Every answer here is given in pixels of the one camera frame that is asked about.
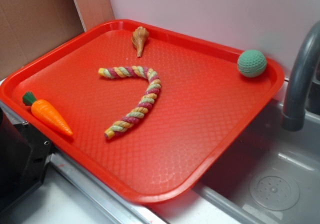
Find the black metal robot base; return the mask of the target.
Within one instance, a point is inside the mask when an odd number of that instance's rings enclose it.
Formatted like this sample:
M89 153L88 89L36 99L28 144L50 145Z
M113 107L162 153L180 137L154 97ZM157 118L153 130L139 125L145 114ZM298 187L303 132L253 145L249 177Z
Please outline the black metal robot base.
M52 141L32 124L13 124L0 111L0 212L44 182Z

